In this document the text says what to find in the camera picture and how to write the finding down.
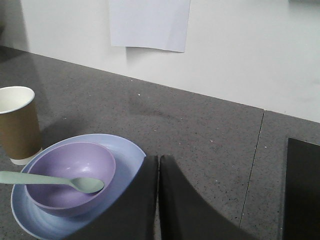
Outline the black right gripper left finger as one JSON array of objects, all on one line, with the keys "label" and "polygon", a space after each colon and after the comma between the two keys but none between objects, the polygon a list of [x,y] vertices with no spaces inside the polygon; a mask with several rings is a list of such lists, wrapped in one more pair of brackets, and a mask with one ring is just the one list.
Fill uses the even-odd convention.
[{"label": "black right gripper left finger", "polygon": [[159,158],[146,156],[126,190],[101,215],[67,240],[153,240]]}]

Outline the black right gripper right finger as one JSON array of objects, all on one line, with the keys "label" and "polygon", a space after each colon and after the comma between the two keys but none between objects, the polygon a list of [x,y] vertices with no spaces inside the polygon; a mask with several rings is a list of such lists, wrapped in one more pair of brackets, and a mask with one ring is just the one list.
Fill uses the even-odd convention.
[{"label": "black right gripper right finger", "polygon": [[254,239],[201,197],[171,155],[160,158],[159,219],[163,240]]}]

